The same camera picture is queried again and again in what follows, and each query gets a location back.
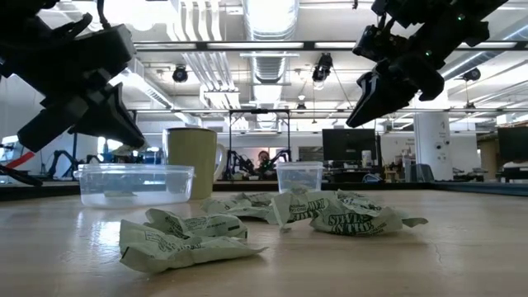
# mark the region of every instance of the computer monitor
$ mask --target computer monitor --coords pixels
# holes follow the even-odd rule
[[[361,152],[370,150],[376,160],[374,129],[324,129],[323,158],[325,161],[360,161]]]
[[[497,132],[504,161],[528,161],[528,127],[499,128]]]
[[[18,136],[16,135],[2,138],[2,145],[4,148],[0,148],[0,162],[8,162],[18,159],[22,156],[22,153],[24,153],[24,147],[18,142]]]

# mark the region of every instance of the white pillar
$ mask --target white pillar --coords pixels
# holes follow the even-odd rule
[[[419,102],[418,108],[446,108],[447,92],[434,101]],[[453,179],[453,164],[450,158],[450,123],[448,113],[417,113],[414,115],[416,161],[431,166],[437,181]]]

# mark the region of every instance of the person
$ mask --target person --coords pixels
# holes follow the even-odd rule
[[[266,163],[267,161],[270,161],[270,154],[267,151],[261,151],[258,153],[259,164]]]
[[[258,153],[258,171],[261,174],[261,179],[268,179],[273,175],[273,165],[270,166],[270,154],[267,151]]]

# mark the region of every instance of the desk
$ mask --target desk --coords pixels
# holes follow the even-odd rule
[[[515,169],[516,168],[508,168],[508,169],[505,169],[504,171],[497,172],[495,174],[497,181],[502,182],[503,178],[504,178],[505,183],[508,183],[514,180],[528,180],[528,171],[526,171],[525,168],[523,168],[525,170],[520,170],[520,169],[515,170]]]
[[[332,170],[330,174],[327,173],[326,178],[330,182],[363,182],[363,177],[369,173],[374,173],[374,171],[364,170],[364,169],[338,169]]]
[[[146,275],[119,263],[120,220],[77,196],[0,204],[2,296],[526,296],[528,200],[445,191],[367,192],[430,223],[388,236],[290,233],[247,222],[261,256]],[[229,196],[227,193],[216,197]],[[161,207],[201,215],[199,203]]]

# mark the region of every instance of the red cable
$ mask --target red cable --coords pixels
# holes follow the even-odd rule
[[[14,169],[16,167],[19,167],[21,166],[23,163],[26,163],[27,161],[29,161],[31,158],[33,158],[35,156],[35,153],[33,152],[27,152],[27,153],[24,153],[22,155],[22,157],[16,159],[16,160],[13,160],[11,162],[9,162],[6,167],[7,168],[11,168],[11,169]]]

